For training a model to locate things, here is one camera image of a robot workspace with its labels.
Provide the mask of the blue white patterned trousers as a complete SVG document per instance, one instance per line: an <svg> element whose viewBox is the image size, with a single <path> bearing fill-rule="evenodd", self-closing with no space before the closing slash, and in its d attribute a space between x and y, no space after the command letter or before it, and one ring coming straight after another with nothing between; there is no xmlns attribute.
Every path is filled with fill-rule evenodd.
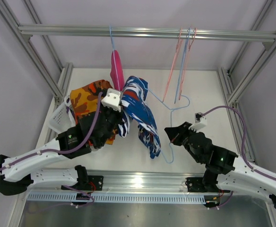
<svg viewBox="0 0 276 227"><path fill-rule="evenodd" d="M124 85L121 98L122 121L118 125L119 135L125 138L133 120L138 123L138 138L148 148L150 158L154 159L161 153L157 125L151 109L146 104L148 82L130 76Z"/></svg>

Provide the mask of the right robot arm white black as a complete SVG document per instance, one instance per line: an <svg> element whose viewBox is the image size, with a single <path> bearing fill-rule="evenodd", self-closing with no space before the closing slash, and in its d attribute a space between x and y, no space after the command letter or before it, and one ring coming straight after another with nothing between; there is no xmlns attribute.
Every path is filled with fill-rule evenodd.
<svg viewBox="0 0 276 227"><path fill-rule="evenodd" d="M164 129L173 145L183 146L197 163L205 165L203 177L186 179L189 192L240 192L272 203L276 209L276 174L214 145L204 133L190 126L185 122Z"/></svg>

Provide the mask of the blue hanger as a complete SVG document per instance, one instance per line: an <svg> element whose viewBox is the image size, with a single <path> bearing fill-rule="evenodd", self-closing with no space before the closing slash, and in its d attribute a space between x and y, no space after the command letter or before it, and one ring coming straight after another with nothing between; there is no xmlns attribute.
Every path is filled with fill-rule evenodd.
<svg viewBox="0 0 276 227"><path fill-rule="evenodd" d="M177 83L176 93L175 93L175 97L174 97L174 104L176 104L177 99L179 99L179 95L180 95L180 84L181 84L181 78L182 78L182 73L183 73L183 69L184 69L186 52L187 52L188 43L189 43L189 39L190 39L190 31L191 31L191 29L189 28L188 34L186 35L185 45L184 45L183 54L182 54L182 58L181 58L181 66L180 66L180 70L179 70L178 83Z"/></svg>
<svg viewBox="0 0 276 227"><path fill-rule="evenodd" d="M173 112L175 112L175 111L177 111L177 110L180 110L180 109L184 109L184 108L188 108L189 106L190 106L190 99L187 97L187 96L184 96L184 95L181 95L181 97L183 97L183 98L185 98L187 101L188 101L188 103L186 104L186 105L184 105L184 106L181 106L181 107L176 107L176 108L170 108L170 107L168 107L151 89L147 89L148 90L148 92L150 93L150 94L152 94L166 109L168 109L169 111L170 111L170 126L172 127L172 125L173 125ZM165 154L164 154L164 151L163 150L161 150L161 154L162 154L162 156L163 156L163 158L164 158L164 160L165 160L165 162L167 163L167 164L172 164L173 162L174 162L174 150L173 150L173 147L172 147L172 145L171 145L171 142L169 142L169 144L168 144L168 146L169 146L169 148L170 148L170 151L171 151L171 156L172 156L172 159L171 159L171 161L168 161L167 160L167 158L166 158L166 156L165 156Z"/></svg>

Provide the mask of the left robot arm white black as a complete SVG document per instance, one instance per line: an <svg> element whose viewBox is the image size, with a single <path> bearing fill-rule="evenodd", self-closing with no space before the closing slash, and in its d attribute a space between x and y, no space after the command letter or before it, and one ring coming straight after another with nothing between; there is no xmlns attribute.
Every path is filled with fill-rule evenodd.
<svg viewBox="0 0 276 227"><path fill-rule="evenodd" d="M121 112L101 106L99 112L77 117L76 126L60 133L41 148L18 157L0 155L0 193L17 195L37 186L100 190L84 166L49 171L44 167L89 154L93 148L102 148L117 133L121 119Z"/></svg>

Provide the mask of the pink hanger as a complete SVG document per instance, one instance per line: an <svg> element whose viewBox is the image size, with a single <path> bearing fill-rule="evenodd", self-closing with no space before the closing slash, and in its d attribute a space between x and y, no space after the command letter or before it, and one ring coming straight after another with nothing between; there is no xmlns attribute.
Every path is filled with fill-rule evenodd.
<svg viewBox="0 0 276 227"><path fill-rule="evenodd" d="M175 67L175 64L177 62L179 51L180 51L180 48L181 48L181 45L182 45L181 34L182 34L182 27L179 30L178 41L177 41L177 44L176 44L175 54L174 54L174 57L173 57L172 66L171 66L171 69L170 69L169 77L168 77L166 87L165 87L165 91L164 91L164 96L163 96L163 100L162 100L163 102L165 101L165 98L166 98L166 95L167 95L167 92L168 92L168 88L169 88L169 85L170 85L170 82L171 82L171 78L172 78L172 75L173 75L174 67Z"/></svg>
<svg viewBox="0 0 276 227"><path fill-rule="evenodd" d="M189 39L188 48L187 48L187 52L186 52L186 58L185 58L185 62L184 62L184 69L183 69L181 84L180 84L180 95L179 95L178 100L181 99L183 83L184 83L184 79L185 79L185 73L186 73L186 69L187 69L187 65L188 65L188 61L189 61L190 50L195 41L195 37L196 37L196 28L194 28L193 30L190 31L190 39Z"/></svg>

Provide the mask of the purple grey patterned trousers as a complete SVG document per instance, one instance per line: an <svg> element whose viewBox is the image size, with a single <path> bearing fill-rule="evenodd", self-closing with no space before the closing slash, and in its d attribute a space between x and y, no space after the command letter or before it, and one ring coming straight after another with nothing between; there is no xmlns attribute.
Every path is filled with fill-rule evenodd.
<svg viewBox="0 0 276 227"><path fill-rule="evenodd" d="M68 114L69 119L70 119L72 122L75 122L75 114L74 114L74 112L73 112L72 104L71 104L71 100L70 100L70 97L69 97L69 96L65 96L65 97L64 97L64 104L65 104L65 106L66 106L66 113Z"/></svg>

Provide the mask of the orange patterned trousers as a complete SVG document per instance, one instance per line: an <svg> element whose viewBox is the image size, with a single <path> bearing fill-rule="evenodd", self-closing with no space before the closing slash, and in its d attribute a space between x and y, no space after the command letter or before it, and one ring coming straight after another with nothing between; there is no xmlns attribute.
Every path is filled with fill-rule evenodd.
<svg viewBox="0 0 276 227"><path fill-rule="evenodd" d="M103 106L101 100L106 96L109 88L112 88L110 82L101 79L72 90L69 95L75 114L76 127L83 138L88 134L96 110L99 109L94 129L87 142L88 145L94 146L94 148L100 148L105 144L112 145L116 137L116 135L110 137L110 133L106 130L104 116L100 110L101 106Z"/></svg>

